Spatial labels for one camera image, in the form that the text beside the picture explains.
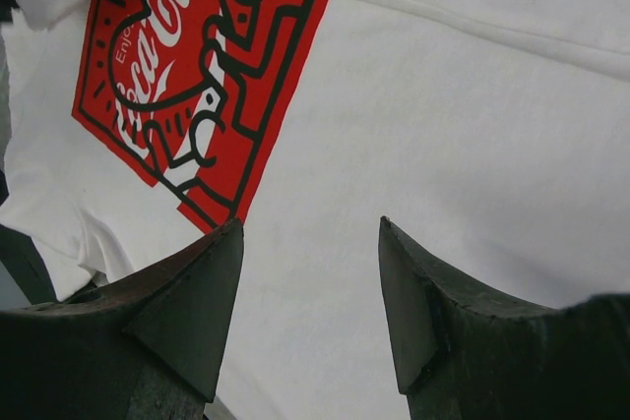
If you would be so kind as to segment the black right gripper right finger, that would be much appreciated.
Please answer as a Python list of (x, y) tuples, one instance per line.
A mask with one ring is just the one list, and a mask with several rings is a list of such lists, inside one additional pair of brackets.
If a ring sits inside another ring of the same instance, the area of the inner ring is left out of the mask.
[(399, 392), (414, 419), (625, 419), (629, 298), (551, 309), (438, 259), (388, 218), (383, 300)]

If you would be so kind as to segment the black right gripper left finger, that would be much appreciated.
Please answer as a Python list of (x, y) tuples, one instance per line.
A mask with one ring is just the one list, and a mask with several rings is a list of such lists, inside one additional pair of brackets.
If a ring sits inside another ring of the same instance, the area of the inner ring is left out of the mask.
[(1, 315), (5, 419), (200, 419), (241, 274), (234, 219), (113, 283)]

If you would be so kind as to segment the white t-shirt red print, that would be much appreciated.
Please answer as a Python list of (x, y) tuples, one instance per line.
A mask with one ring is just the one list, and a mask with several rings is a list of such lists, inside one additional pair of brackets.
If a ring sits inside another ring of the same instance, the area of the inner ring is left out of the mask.
[(551, 307), (629, 288), (629, 0), (16, 0), (4, 225), (65, 300), (232, 217), (218, 394), (404, 419), (393, 219)]

